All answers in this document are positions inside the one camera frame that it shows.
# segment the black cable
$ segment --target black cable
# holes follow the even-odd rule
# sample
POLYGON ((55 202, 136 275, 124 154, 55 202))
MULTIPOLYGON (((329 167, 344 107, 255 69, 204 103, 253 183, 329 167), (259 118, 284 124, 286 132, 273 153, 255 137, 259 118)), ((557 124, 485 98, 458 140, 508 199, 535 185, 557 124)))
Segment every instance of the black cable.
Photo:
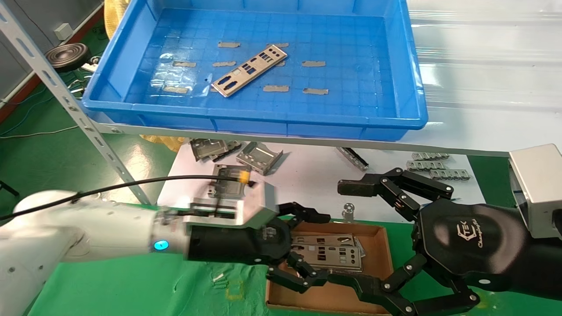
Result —
MULTIPOLYGON (((115 190, 115 189, 137 186, 139 184, 145 184, 145 183, 162 182, 162 181, 167 181, 167 180, 185 180, 185 179, 224 180, 224 181, 234 181, 234 182, 240 181, 238 178, 235 178, 235 177, 224 177, 224 176, 221 176, 221 175, 172 175, 172 176, 168 176, 168 177, 159 177, 159 178, 138 180, 138 181, 133 181, 133 182, 125 182, 125 183, 122 183, 122 184, 116 184, 114 186, 99 188, 99 189, 91 190, 91 191, 88 191, 88 192, 82 192, 82 193, 79 192, 79 193, 77 193, 73 196, 65 197, 65 198, 62 198, 58 201, 54 201, 54 202, 39 205, 39 206, 36 206, 36 207, 32 207, 31 209, 27 209, 25 211, 21 211, 21 212, 9 214, 9 215, 4 215, 4 216, 0 217, 0 221, 6 220, 6 219, 12 219, 12 218, 15 218, 15 217, 18 217, 18 216, 30 214, 30 213, 37 212, 37 211, 41 211, 41 210, 47 209, 49 207, 61 205, 63 203, 75 202, 75 201, 77 201, 77 200, 79 200, 83 197, 87 197, 87 196, 90 196, 90 195, 94 195, 94 194, 98 194, 98 193, 102 193, 102 192, 107 192, 107 191, 111 191, 111 190, 115 190)), ((251 187, 254 184, 255 184, 255 181, 248 181, 248 186, 251 187)))
POLYGON ((31 17, 29 17, 29 15, 25 12, 24 8, 21 7, 21 5, 17 2, 17 0, 13 0, 13 2, 20 8, 21 12, 23 12, 25 14, 25 16, 28 17, 28 19, 31 21, 31 23, 33 23, 41 33, 43 33, 43 35, 45 35, 45 38, 49 41, 49 43, 53 46, 58 46, 53 44, 53 42, 51 42, 51 40, 49 39, 49 37, 45 34, 45 32, 43 32, 43 30, 39 27, 39 25, 37 25, 37 23, 35 23, 35 21, 33 21, 33 19, 31 17))

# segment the cardboard tray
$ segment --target cardboard tray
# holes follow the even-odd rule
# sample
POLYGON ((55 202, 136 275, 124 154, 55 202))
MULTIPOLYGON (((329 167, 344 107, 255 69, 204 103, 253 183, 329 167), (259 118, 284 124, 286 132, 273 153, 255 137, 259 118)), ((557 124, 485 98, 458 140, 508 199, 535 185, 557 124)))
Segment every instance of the cardboard tray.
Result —
MULTIPOLYGON (((385 279, 393 272, 388 237, 384 227, 359 223, 301 223, 292 233, 293 236, 351 233, 359 239, 365 249, 364 274, 385 279)), ((281 268, 294 273, 294 270, 286 265, 281 268)), ((300 294, 268 281, 265 291, 265 303, 271 309, 361 315, 389 314, 380 305, 359 301, 351 287, 329 282, 322 287, 312 287, 304 294, 300 294)))

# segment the green mat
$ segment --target green mat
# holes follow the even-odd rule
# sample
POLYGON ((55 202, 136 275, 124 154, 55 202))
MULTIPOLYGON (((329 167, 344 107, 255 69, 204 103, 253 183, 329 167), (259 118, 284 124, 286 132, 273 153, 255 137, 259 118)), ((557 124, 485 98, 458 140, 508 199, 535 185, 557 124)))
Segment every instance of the green mat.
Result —
MULTIPOLYGON (((411 225, 377 223, 388 231, 395 267, 413 256, 411 225)), ((58 266, 31 316, 320 315, 269 310, 265 266, 183 261, 150 254, 58 266), (213 279, 223 274, 216 282, 213 279)), ((482 302, 465 315, 558 315, 560 302, 477 290, 482 302)), ((449 294, 425 273, 402 292, 409 299, 449 294)))

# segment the blue plastic tray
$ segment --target blue plastic tray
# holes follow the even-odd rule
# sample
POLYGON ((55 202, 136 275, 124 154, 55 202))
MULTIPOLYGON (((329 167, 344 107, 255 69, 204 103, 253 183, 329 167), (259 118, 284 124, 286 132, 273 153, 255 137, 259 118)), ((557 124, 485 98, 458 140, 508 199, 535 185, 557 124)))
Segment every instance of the blue plastic tray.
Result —
POLYGON ((282 136, 395 141, 427 122, 403 0, 133 0, 83 104, 117 123, 282 136), (284 66, 229 98, 211 91, 233 69, 214 62, 241 66, 268 43, 289 44, 284 66))

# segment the white table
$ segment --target white table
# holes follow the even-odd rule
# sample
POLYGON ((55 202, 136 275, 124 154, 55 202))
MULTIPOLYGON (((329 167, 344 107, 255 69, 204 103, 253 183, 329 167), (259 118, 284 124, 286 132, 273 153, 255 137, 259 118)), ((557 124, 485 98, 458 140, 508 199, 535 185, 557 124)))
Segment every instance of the white table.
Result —
MULTIPOLYGON (((341 196, 337 193, 337 183, 341 179, 361 179, 363 172, 355 168, 334 147, 304 146, 266 143, 270 150, 284 151, 277 170, 267 177, 252 172, 253 180, 263 179, 276 187, 278 203, 296 201, 303 206, 313 207, 318 212, 327 213, 332 218, 342 218, 343 205, 353 203, 355 219, 377 222, 406 223, 380 197, 341 196)), ((370 173, 385 173, 399 166, 405 167, 411 160, 411 152, 356 150, 369 163, 370 173)), ((225 165, 239 165, 232 154, 219 161, 225 165)), ((466 169, 473 175, 466 156, 451 155, 444 163, 449 169, 466 169)), ((195 162, 189 144, 184 144, 174 161, 169 175, 212 174, 215 163, 195 162)), ((186 208, 192 197, 207 197, 208 180, 173 180, 164 183, 158 198, 159 205, 186 208)), ((453 197, 460 197, 459 203, 484 203, 484 197, 474 177, 469 181, 449 181, 455 189, 453 197)), ((414 196, 420 203, 429 202, 414 196)))

